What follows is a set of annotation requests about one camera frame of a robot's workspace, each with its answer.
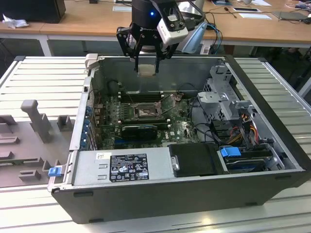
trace yellow wire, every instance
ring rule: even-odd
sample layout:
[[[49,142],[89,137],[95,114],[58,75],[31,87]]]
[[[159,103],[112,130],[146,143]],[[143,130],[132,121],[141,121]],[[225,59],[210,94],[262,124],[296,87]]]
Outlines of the yellow wire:
[[[254,132],[254,139],[255,139],[255,142],[256,142],[257,130],[254,127],[250,127],[250,128]]]
[[[231,141],[229,141],[228,144],[231,144],[231,143],[237,141],[241,136],[242,136],[242,134],[239,134],[238,136],[236,136],[235,138],[233,138]]]

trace motherboard chip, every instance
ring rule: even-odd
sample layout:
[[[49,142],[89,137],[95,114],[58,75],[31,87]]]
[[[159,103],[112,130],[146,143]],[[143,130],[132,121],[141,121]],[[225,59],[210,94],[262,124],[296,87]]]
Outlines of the motherboard chip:
[[[137,106],[134,106],[135,110],[135,117],[141,118],[141,117],[157,117],[161,115],[161,104],[159,103],[153,103],[153,104],[138,104]]]
[[[157,126],[131,125],[122,127],[122,139],[149,141],[157,138]]]

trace computer tower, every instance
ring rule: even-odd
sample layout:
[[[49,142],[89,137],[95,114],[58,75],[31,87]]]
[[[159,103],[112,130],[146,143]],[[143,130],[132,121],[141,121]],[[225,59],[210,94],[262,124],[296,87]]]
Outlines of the computer tower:
[[[0,12],[6,17],[30,22],[59,23],[65,11],[64,0],[2,0],[0,3]]]

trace blue tab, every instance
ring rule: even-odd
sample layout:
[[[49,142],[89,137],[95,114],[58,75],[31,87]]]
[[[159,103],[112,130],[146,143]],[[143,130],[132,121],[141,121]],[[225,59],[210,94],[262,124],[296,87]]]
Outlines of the blue tab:
[[[49,177],[53,177],[53,176],[62,176],[61,174],[62,172],[62,168],[61,167],[51,167],[49,169]]]
[[[90,106],[86,106],[86,111],[90,113],[92,111],[92,108]]]
[[[83,124],[84,124],[84,125],[89,125],[89,124],[90,124],[90,122],[91,122],[90,120],[85,119],[85,120],[84,120],[84,122],[83,122]]]
[[[81,139],[80,146],[83,147],[83,148],[86,147],[86,140],[85,139]]]
[[[82,130],[83,130],[84,132],[87,132],[87,131],[88,131],[88,125],[83,125],[83,126],[82,126]]]
[[[87,138],[87,132],[83,131],[81,134],[81,139],[86,139]]]
[[[224,147],[220,152],[223,157],[241,156],[241,152],[237,147]]]

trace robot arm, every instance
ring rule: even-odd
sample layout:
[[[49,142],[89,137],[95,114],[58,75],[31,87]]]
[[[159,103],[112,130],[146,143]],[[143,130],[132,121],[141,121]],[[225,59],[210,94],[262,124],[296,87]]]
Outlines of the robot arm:
[[[136,72],[139,53],[143,51],[156,53],[155,72],[158,73],[160,61],[171,58],[188,31],[204,20],[203,16],[203,20],[184,20],[177,6],[177,2],[182,1],[185,0],[132,1],[132,23],[128,28],[119,27],[117,38],[124,55],[135,60]],[[130,35],[136,41],[133,48],[127,41]]]

